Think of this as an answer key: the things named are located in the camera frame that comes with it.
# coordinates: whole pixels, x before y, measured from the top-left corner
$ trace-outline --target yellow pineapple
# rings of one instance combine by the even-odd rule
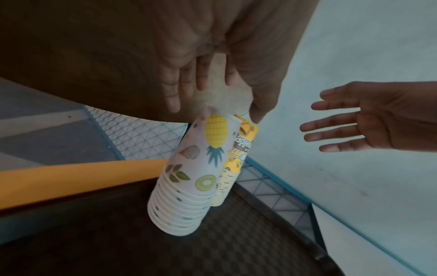
[[[217,167],[218,158],[222,161],[223,149],[221,147],[228,138],[228,131],[228,122],[223,116],[215,114],[206,120],[205,135],[209,144],[207,155],[211,155],[208,164],[214,160]]]

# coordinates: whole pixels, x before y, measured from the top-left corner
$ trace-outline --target black tray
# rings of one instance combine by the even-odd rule
[[[159,230],[156,179],[0,212],[0,275],[342,276],[334,261],[236,184],[199,229]]]

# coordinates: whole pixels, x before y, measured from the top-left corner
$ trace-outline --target blue border line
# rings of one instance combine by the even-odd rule
[[[336,220],[338,220],[341,224],[343,224],[344,226],[348,227],[349,229],[351,229],[352,231],[354,231],[357,235],[359,235],[360,237],[362,237],[363,239],[365,239],[366,241],[368,241],[369,243],[371,243],[373,246],[375,246],[376,248],[378,248],[379,250],[381,250],[382,252],[386,253],[388,256],[390,256],[391,258],[393,258],[394,260],[396,260],[397,262],[399,262],[401,265],[405,266],[406,268],[408,268],[409,270],[411,270],[412,272],[416,273],[419,276],[426,276],[426,274],[423,274],[422,272],[420,272],[417,268],[413,267],[412,265],[410,265],[409,263],[405,262],[403,259],[399,258],[398,256],[396,256],[395,254],[393,254],[391,251],[389,251],[388,249],[386,249],[385,247],[383,247],[382,245],[380,245],[379,243],[377,243],[376,241],[374,241],[373,239],[371,239],[370,237],[368,237],[367,235],[361,233],[359,230],[357,230],[356,228],[352,227],[351,225],[349,225],[348,223],[344,222],[343,220],[339,219],[338,217],[336,217],[335,215],[331,214],[329,211],[327,211],[325,208],[321,207],[320,205],[318,205],[317,203],[313,202],[312,200],[310,200],[308,197],[306,197],[305,195],[303,195],[302,193],[300,193],[299,191],[297,191],[295,188],[291,187],[287,182],[285,182],[284,180],[280,179],[279,177],[277,177],[274,173],[272,173],[271,171],[267,170],[266,168],[264,168],[262,165],[260,165],[257,161],[253,160],[250,157],[246,158],[246,162],[249,163],[250,165],[252,165],[253,167],[255,167],[255,169],[259,170],[260,172],[262,172],[263,174],[265,174],[266,176],[268,176],[269,178],[271,178],[274,182],[278,183],[279,185],[281,185],[284,189],[286,189],[287,191],[289,191],[290,193],[292,193],[293,195],[295,195],[296,197],[298,197],[300,200],[302,200],[303,202],[307,203],[307,204],[314,204],[315,206],[317,206],[318,208],[320,208],[321,210],[323,210],[325,213],[327,213],[328,215],[330,215],[331,217],[335,218]]]
[[[122,153],[118,150],[118,148],[115,147],[114,143],[109,139],[108,135],[103,131],[103,129],[100,127],[99,123],[97,123],[96,119],[94,119],[93,115],[88,111],[85,105],[82,105],[83,110],[90,118],[90,121],[94,125],[95,129],[100,133],[100,136],[105,140],[106,144],[109,146],[109,148],[112,150],[114,155],[117,157],[118,160],[126,160]]]

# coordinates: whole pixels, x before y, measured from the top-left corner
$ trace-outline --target stack of paper cups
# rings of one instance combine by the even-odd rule
[[[218,179],[242,120],[206,107],[170,158],[147,209],[153,223],[174,236],[186,236],[207,214]]]
[[[256,125],[243,118],[240,119],[243,121],[243,123],[240,126],[240,130],[237,138],[235,139],[231,154],[224,166],[222,175],[220,176],[217,193],[215,194],[211,206],[222,205],[223,201],[228,196],[232,186],[240,174],[241,167],[244,164],[244,160],[246,160],[247,153],[252,146],[252,142],[258,133],[258,127]]]

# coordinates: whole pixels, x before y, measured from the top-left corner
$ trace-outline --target hand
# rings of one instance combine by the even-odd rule
[[[339,126],[306,134],[305,141],[364,136],[321,146],[322,152],[369,149],[437,152],[437,82],[351,82],[325,90],[320,97],[323,101],[312,104],[312,109],[359,107],[360,111],[301,125],[303,132]]]
[[[157,77],[171,112],[181,96],[207,88],[216,52],[227,54],[225,82],[238,73],[252,88],[258,123],[278,101],[293,53],[318,0],[144,0]]]

